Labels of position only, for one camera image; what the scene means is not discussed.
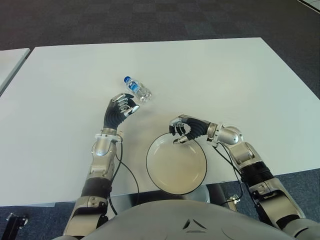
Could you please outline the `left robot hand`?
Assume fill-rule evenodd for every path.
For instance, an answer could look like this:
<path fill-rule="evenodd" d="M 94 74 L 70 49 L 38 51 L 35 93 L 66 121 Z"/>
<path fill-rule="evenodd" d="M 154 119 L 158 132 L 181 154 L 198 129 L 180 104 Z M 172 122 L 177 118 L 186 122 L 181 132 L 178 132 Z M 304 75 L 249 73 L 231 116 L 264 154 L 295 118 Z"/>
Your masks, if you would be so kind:
<path fill-rule="evenodd" d="M 103 128 L 117 130 L 118 126 L 129 116 L 134 114 L 140 106 L 133 100 L 129 93 L 119 93 L 114 96 L 106 108 Z"/>

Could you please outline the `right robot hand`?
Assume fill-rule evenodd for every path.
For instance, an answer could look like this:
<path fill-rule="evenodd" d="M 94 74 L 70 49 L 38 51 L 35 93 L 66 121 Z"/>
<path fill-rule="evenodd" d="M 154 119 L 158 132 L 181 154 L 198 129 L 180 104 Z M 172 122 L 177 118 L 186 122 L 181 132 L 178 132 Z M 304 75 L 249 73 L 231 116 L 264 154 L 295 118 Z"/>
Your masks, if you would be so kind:
<path fill-rule="evenodd" d="M 181 114 L 169 123 L 169 133 L 178 134 L 179 138 L 173 144 L 184 144 L 198 137 L 207 135 L 210 122 Z"/>

